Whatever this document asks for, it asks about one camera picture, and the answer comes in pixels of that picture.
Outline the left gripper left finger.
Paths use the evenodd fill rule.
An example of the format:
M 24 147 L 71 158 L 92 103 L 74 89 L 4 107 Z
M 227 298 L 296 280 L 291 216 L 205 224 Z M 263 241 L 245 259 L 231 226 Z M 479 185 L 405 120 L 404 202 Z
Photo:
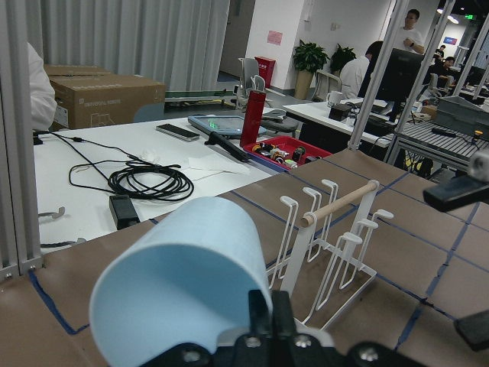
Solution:
M 250 317 L 249 335 L 270 339 L 273 336 L 271 315 L 261 291 L 251 290 L 248 292 L 248 309 Z

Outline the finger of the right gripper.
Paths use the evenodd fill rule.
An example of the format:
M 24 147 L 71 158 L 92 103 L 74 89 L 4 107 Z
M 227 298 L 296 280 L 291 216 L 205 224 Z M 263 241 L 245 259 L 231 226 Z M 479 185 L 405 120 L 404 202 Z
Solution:
M 488 183 L 468 175 L 451 179 L 423 191 L 424 201 L 439 212 L 448 212 L 488 200 Z
M 488 310 L 454 321 L 459 336 L 475 352 L 488 349 Z

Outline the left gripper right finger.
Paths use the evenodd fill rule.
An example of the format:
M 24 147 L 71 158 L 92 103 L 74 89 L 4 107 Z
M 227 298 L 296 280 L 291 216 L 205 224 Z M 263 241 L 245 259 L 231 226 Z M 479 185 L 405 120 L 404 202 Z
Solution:
M 296 335 L 296 323 L 287 291 L 272 291 L 273 332 L 276 339 L 285 339 Z

